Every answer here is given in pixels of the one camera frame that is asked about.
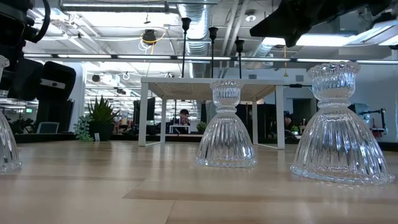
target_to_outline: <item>wooden tabletop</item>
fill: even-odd
[[[398,223],[398,185],[302,179],[286,151],[256,148],[252,169],[195,165],[198,144],[20,144],[22,170],[0,176],[4,224]],[[398,177],[398,153],[384,152]]]

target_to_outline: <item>metal duct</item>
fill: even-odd
[[[252,57],[265,57],[272,50],[272,45],[260,44],[257,48],[257,52],[254,52]],[[255,69],[255,68],[264,68],[264,64],[262,62],[246,62],[244,64],[246,69]]]
[[[208,35],[209,6],[201,4],[181,4],[178,7],[182,17],[189,17],[192,21],[187,31],[187,39],[203,40]],[[187,55],[208,55],[208,42],[187,42]],[[191,63],[190,77],[210,78],[210,72],[206,71],[206,64]]]

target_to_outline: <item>plant pot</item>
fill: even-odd
[[[114,129],[114,124],[113,123],[96,123],[96,122],[91,122],[90,123],[90,136],[94,137],[95,133],[99,133],[99,140],[100,141],[108,141],[111,139],[112,133]]]

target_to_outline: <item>black rod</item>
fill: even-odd
[[[182,29],[184,30],[184,47],[183,47],[183,52],[182,52],[182,78],[184,77],[184,71],[185,71],[185,46],[187,44],[187,30],[189,30],[189,24],[191,23],[190,18],[182,18]]]
[[[239,78],[242,79],[242,51],[244,40],[239,40],[239,37],[236,37],[236,51],[239,53]]]
[[[182,52],[182,78],[184,77],[184,70],[185,70],[185,44],[187,43],[187,31],[184,31],[184,47]]]
[[[239,79],[242,79],[242,61],[241,61],[242,54],[239,53]]]
[[[174,100],[174,124],[177,120],[177,100]]]
[[[211,41],[211,78],[214,78],[214,40]]]
[[[214,78],[214,43],[215,39],[217,38],[217,27],[210,27],[210,39],[211,39],[211,78]]]

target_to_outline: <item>ribbed glass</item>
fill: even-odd
[[[9,61],[0,55],[0,80],[2,71],[9,66]],[[21,168],[17,144],[6,117],[0,112],[0,174],[7,174]]]
[[[251,167],[257,164],[250,136],[236,116],[243,85],[219,80],[210,85],[217,115],[209,122],[200,142],[195,162],[203,166]]]
[[[309,121],[290,170],[342,184],[384,184],[394,176],[377,141],[347,107],[360,67],[353,62],[318,65],[308,71],[320,110]]]

